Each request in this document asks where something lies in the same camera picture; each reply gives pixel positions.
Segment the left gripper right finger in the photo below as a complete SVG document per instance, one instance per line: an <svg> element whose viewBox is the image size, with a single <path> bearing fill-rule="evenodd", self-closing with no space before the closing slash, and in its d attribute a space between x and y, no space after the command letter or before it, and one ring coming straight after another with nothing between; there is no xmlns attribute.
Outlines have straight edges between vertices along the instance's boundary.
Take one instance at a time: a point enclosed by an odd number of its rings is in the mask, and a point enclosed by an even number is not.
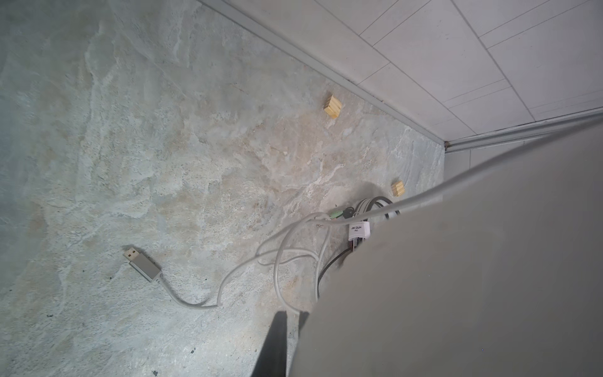
<svg viewBox="0 0 603 377"><path fill-rule="evenodd" d="M309 318L309 312L307 311L301 311L298 315L298 335L300 336L302 333L302 330L307 322Z"/></svg>

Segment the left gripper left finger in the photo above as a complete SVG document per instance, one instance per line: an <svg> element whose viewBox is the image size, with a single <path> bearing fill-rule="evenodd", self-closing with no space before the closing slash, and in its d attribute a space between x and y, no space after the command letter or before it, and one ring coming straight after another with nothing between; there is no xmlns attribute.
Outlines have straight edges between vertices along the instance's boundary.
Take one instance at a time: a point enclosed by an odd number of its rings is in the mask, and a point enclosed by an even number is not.
<svg viewBox="0 0 603 377"><path fill-rule="evenodd" d="M273 317L251 377L285 377L287 373L287 313Z"/></svg>

